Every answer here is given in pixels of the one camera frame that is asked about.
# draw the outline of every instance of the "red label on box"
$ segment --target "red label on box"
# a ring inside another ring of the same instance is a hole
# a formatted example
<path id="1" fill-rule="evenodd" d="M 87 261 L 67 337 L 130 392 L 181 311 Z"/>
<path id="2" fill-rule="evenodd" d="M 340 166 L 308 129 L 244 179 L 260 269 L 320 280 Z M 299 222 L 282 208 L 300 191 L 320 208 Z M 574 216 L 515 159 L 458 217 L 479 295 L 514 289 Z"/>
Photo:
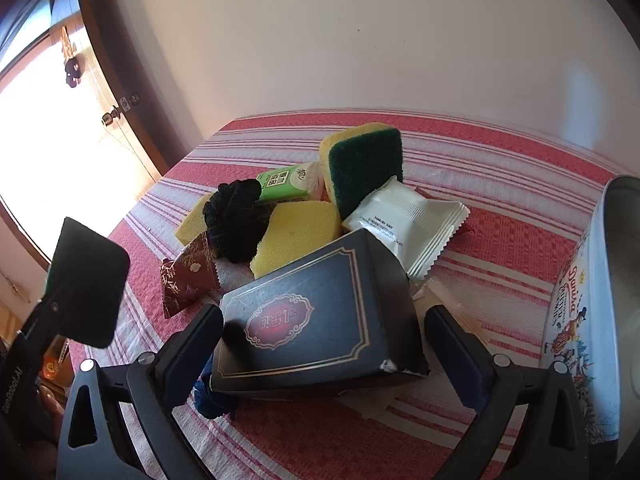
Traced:
<path id="1" fill-rule="evenodd" d="M 257 348 L 275 350 L 302 332 L 313 309 L 309 300 L 299 294 L 276 296 L 247 321 L 244 327 L 247 341 Z"/>

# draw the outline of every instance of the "red candy wrapper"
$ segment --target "red candy wrapper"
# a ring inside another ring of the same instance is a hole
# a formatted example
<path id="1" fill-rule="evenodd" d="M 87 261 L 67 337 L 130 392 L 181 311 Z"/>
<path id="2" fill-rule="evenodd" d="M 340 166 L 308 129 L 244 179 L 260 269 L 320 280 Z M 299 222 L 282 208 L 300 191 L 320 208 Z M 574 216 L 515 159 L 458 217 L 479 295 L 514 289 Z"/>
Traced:
<path id="1" fill-rule="evenodd" d="M 160 266 L 164 318 L 191 306 L 201 295 L 220 288 L 214 260 L 217 251 L 209 245 L 207 233 L 199 234 L 175 260 Z"/>

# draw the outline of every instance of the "black hair scrunchie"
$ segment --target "black hair scrunchie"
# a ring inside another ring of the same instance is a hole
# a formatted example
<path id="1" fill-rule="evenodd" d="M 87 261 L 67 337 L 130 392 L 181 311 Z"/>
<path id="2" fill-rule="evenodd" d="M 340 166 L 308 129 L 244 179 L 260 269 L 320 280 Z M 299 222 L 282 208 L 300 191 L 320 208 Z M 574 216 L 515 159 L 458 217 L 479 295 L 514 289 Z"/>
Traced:
<path id="1" fill-rule="evenodd" d="M 256 205 L 262 186 L 254 178 L 220 184 L 204 205 L 209 243 L 233 264 L 251 261 L 269 225 L 270 210 Z"/>

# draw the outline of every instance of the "hanging decoration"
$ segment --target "hanging decoration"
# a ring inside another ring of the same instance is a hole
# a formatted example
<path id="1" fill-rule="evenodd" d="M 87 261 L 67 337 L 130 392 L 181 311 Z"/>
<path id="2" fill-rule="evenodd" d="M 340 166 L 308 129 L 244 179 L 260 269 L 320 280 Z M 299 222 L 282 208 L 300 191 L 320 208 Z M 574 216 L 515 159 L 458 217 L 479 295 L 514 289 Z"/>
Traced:
<path id="1" fill-rule="evenodd" d="M 66 27 L 62 27 L 60 42 L 62 43 L 62 54 L 65 57 L 66 84 L 75 88 L 80 82 L 80 64 L 76 57 L 76 44 L 71 43 Z"/>

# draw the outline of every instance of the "white wrapper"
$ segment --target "white wrapper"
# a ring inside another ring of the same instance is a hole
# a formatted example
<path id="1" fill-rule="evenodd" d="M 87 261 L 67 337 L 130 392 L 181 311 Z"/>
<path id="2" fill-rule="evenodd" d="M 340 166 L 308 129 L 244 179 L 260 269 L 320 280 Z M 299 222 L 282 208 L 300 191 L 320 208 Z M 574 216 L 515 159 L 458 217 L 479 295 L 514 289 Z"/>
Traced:
<path id="1" fill-rule="evenodd" d="M 369 193 L 342 225 L 349 231 L 369 230 L 412 280 L 421 280 L 468 215 L 462 202 L 427 199 L 393 176 Z"/>
<path id="2" fill-rule="evenodd" d="M 435 297 L 437 299 L 435 302 L 431 300 L 428 303 L 427 310 L 437 304 L 443 304 L 462 327 L 462 330 L 475 335 L 485 346 L 489 344 L 489 336 L 485 332 L 484 328 L 482 328 L 482 324 L 470 314 L 467 307 L 460 303 L 452 292 L 436 276 L 431 276 L 426 280 L 421 290 L 414 295 L 414 305 L 416 305 L 418 319 L 424 319 L 424 313 L 417 311 L 417 305 L 420 300 L 428 300 L 430 298 L 427 291 L 431 293 L 431 298 Z"/>

